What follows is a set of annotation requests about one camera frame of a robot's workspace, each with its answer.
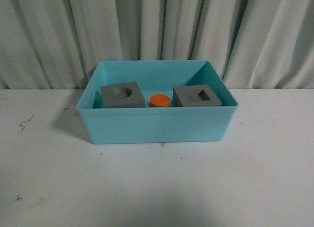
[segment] gray block with circular hole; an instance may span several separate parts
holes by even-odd
[[[101,87],[104,108],[145,108],[144,96],[136,81]]]
[[[208,85],[173,88],[172,107],[221,106],[222,102]]]

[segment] dark scuff mark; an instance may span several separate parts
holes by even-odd
[[[33,115],[31,116],[31,118],[30,119],[28,119],[27,121],[24,121],[24,122],[22,122],[21,124],[20,124],[20,127],[22,127],[22,129],[21,129],[21,132],[24,130],[24,128],[25,128],[25,126],[23,126],[22,124],[23,123],[28,123],[33,117],[34,117],[34,113],[33,113]]]

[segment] circular hole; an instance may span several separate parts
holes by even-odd
[[[127,87],[114,88],[111,91],[111,97],[114,99],[126,99],[132,95],[132,90]]]

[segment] white tabletop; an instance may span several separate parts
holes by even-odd
[[[0,226],[314,226],[314,90],[232,93],[222,141],[93,145],[81,90],[1,90]]]

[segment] gray cube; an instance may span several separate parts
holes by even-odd
[[[173,88],[172,107],[221,106],[222,102],[208,85]]]
[[[145,108],[145,99],[137,82],[101,87],[104,108]]]

